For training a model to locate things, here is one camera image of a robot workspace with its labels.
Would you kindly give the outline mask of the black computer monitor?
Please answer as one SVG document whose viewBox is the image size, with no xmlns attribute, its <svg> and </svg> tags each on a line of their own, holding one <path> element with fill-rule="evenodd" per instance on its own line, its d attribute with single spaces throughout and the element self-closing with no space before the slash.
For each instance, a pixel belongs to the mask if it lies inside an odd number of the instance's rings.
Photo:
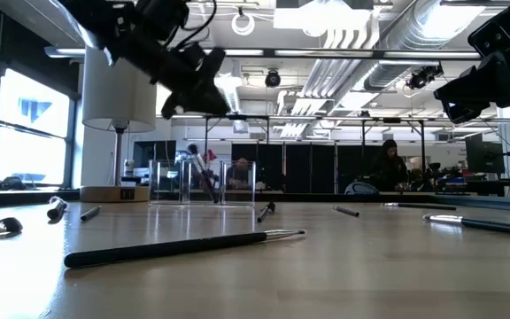
<svg viewBox="0 0 510 319">
<path fill-rule="evenodd" d="M 135 167 L 148 167 L 151 160 L 174 162 L 175 154 L 176 142 L 174 140 L 134 142 Z"/>
<path fill-rule="evenodd" d="M 501 175 L 505 173 L 502 145 L 484 142 L 482 135 L 466 139 L 467 169 L 472 173 Z"/>
</svg>

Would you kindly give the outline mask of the cluttered black workbench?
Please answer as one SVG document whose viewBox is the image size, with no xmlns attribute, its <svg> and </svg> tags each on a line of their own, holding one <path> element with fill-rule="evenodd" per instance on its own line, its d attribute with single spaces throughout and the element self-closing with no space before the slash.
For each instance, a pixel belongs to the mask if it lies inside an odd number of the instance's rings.
<svg viewBox="0 0 510 319">
<path fill-rule="evenodd" d="M 510 157 L 510 152 L 503 152 L 504 158 Z M 452 171 L 438 171 L 439 164 L 432 163 L 431 169 L 426 171 L 421 180 L 411 183 L 410 188 L 414 191 L 434 191 L 436 193 L 478 193 L 483 195 L 497 195 L 504 197 L 505 188 L 510 191 L 510 178 L 503 179 L 500 175 L 488 173 L 472 173 L 460 176 L 447 177 Z"/>
</svg>

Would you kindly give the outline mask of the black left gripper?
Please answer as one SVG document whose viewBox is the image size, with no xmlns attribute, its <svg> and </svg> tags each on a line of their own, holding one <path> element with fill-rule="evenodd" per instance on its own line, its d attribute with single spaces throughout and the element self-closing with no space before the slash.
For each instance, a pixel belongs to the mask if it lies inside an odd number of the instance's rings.
<svg viewBox="0 0 510 319">
<path fill-rule="evenodd" d="M 117 26 L 114 48 L 117 55 L 147 74 L 172 93 L 161 109 L 164 119 L 183 112 L 225 115 L 228 103 L 214 84 L 226 52 L 216 47 L 206 53 L 198 43 L 169 49 L 178 31 L 175 26 Z"/>
</svg>

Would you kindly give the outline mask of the silver ventilation duct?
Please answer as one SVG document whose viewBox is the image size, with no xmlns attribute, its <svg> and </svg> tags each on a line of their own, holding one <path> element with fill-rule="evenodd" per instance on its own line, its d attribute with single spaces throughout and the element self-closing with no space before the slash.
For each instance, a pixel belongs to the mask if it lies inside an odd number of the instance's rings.
<svg viewBox="0 0 510 319">
<path fill-rule="evenodd" d="M 441 5 L 442 1 L 450 0 L 417 0 L 381 41 L 380 48 L 389 51 L 439 50 L 463 32 L 484 10 L 482 6 Z M 364 89 L 386 89 L 411 69 L 409 65 L 370 62 L 363 82 Z"/>
</svg>

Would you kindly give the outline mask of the black metal workstation frame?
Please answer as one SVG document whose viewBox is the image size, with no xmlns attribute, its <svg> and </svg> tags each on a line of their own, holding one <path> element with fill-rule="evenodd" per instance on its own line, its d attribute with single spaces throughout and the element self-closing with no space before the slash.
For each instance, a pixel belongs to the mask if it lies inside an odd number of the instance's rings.
<svg viewBox="0 0 510 319">
<path fill-rule="evenodd" d="M 247 121 L 247 120 L 263 120 L 267 123 L 267 130 L 270 128 L 271 121 L 340 121 L 344 122 L 359 122 L 361 126 L 361 145 L 364 151 L 366 144 L 366 130 L 365 126 L 369 121 L 372 121 L 374 126 L 377 122 L 382 124 L 408 124 L 412 131 L 417 131 L 421 137 L 421 169 L 426 170 L 426 139 L 425 139 L 425 123 L 432 121 L 429 118 L 418 117 L 364 117 L 364 116 L 318 116 L 318 115 L 252 115 L 252 114 L 227 114 L 227 115 L 203 115 L 205 119 L 205 140 L 208 137 L 208 125 L 211 119 L 226 119 L 229 121 Z"/>
</svg>

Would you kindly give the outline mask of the stubby fluffy black brush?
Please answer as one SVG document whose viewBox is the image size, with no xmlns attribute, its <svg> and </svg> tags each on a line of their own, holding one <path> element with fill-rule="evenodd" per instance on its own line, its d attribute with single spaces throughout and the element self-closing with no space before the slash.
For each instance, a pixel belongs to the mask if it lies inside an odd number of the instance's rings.
<svg viewBox="0 0 510 319">
<path fill-rule="evenodd" d="M 60 197 L 50 198 L 47 217 L 51 221 L 57 221 L 62 218 L 64 211 L 68 208 L 68 203 Z"/>
</svg>

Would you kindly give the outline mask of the white-shade wooden-base table lamp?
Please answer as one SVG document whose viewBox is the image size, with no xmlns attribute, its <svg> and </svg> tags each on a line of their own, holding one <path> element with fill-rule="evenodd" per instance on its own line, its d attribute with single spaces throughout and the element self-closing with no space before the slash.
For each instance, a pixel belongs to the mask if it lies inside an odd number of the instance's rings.
<svg viewBox="0 0 510 319">
<path fill-rule="evenodd" d="M 156 127 L 157 89 L 127 61 L 110 64 L 104 52 L 86 48 L 81 124 L 80 199 L 86 203 L 146 202 L 148 189 L 121 184 L 122 149 L 130 133 Z"/>
</svg>

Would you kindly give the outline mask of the person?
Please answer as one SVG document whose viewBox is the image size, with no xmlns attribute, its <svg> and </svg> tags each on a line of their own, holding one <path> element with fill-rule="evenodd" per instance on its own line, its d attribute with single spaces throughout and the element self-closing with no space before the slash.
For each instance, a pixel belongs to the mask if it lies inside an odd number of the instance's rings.
<svg viewBox="0 0 510 319">
<path fill-rule="evenodd" d="M 395 191 L 408 183 L 406 164 L 398 155 L 398 145 L 393 139 L 386 140 L 370 169 L 374 186 L 379 191 Z"/>
<path fill-rule="evenodd" d="M 226 171 L 226 185 L 231 190 L 245 190 L 250 186 L 250 163 L 245 158 L 235 161 Z"/>
</svg>

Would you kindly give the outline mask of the clear acrylic brush organizer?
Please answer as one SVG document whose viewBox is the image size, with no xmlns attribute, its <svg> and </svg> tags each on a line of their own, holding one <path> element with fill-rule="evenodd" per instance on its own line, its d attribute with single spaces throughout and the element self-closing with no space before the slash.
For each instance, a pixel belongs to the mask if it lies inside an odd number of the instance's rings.
<svg viewBox="0 0 510 319">
<path fill-rule="evenodd" d="M 249 161 L 250 186 L 245 190 L 231 190 L 226 185 L 226 171 L 235 162 L 232 160 L 215 160 L 205 163 L 205 168 L 210 176 L 219 202 L 214 204 L 210 195 L 205 191 L 201 175 L 197 172 L 191 159 L 181 159 L 176 162 L 155 160 L 150 162 L 149 173 L 149 201 L 155 205 L 182 205 L 182 206 L 253 206 L 248 204 L 224 203 L 225 196 L 229 193 L 256 193 L 257 164 Z"/>
</svg>

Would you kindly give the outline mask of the large window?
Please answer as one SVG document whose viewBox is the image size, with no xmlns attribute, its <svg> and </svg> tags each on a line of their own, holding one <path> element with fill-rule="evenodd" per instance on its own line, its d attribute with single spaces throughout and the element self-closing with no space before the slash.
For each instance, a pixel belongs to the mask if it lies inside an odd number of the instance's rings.
<svg viewBox="0 0 510 319">
<path fill-rule="evenodd" d="M 13 69 L 0 75 L 0 183 L 62 186 L 71 151 L 69 96 Z"/>
</svg>

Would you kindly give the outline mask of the slim silver-ferruled black brush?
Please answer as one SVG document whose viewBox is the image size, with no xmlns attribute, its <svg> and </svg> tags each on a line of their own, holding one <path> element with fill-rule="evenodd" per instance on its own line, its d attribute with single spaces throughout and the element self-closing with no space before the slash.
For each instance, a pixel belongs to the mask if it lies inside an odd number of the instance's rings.
<svg viewBox="0 0 510 319">
<path fill-rule="evenodd" d="M 386 207 L 406 207 L 406 208 L 419 208 L 419 209 L 434 209 L 434 210 L 445 210 L 445 211 L 455 211 L 457 208 L 455 206 L 441 206 L 441 205 L 431 205 L 431 204 L 418 204 L 418 203 L 383 203 L 382 206 Z"/>
</svg>

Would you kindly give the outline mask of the long thin black makeup brush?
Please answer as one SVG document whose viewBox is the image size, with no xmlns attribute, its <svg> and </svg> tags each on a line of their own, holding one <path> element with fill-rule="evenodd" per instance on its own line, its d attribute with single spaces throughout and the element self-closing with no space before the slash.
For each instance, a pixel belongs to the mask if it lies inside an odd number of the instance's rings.
<svg viewBox="0 0 510 319">
<path fill-rule="evenodd" d="M 203 237 L 173 242 L 69 253 L 64 258 L 64 265 L 67 268 L 95 267 L 125 261 L 147 260 L 188 253 L 202 253 L 244 245 L 253 245 L 304 234 L 304 230 L 267 230 L 218 237 Z"/>
</svg>

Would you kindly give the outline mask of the large silver-ferruled makeup brush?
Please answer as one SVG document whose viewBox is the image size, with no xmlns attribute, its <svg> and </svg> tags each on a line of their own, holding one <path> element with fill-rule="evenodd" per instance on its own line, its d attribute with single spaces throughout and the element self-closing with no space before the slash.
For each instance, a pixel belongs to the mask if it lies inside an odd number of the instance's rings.
<svg viewBox="0 0 510 319">
<path fill-rule="evenodd" d="M 485 220 L 469 219 L 463 216 L 437 214 L 424 215 L 423 220 L 426 222 L 460 225 L 467 228 L 490 230 L 510 234 L 510 223 L 490 222 Z"/>
</svg>

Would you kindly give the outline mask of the small angled black brush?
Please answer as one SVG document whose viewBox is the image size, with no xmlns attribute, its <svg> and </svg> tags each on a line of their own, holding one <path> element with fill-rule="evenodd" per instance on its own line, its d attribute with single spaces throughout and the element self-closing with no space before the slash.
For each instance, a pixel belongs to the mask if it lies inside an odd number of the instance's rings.
<svg viewBox="0 0 510 319">
<path fill-rule="evenodd" d="M 275 209 L 276 209 L 275 202 L 270 201 L 267 205 L 265 205 L 261 209 L 261 211 L 257 217 L 257 223 L 263 222 L 269 214 L 273 214 L 275 212 Z"/>
</svg>

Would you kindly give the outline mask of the black aluminium table frame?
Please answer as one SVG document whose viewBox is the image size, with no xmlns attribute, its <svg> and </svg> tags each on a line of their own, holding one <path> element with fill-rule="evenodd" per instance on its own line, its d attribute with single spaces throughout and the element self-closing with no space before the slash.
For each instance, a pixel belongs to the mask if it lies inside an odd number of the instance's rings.
<svg viewBox="0 0 510 319">
<path fill-rule="evenodd" d="M 19 206 L 43 204 L 53 196 L 58 196 L 68 202 L 80 199 L 78 191 L 0 191 L 0 206 Z M 308 202 L 308 203 L 426 203 L 448 206 L 470 206 L 477 208 L 502 209 L 510 211 L 510 198 L 468 196 L 468 195 L 440 195 L 432 193 L 408 192 L 381 193 L 379 195 L 342 195 L 342 194 L 311 194 L 311 193 L 229 193 L 224 203 L 248 204 L 252 202 Z"/>
</svg>

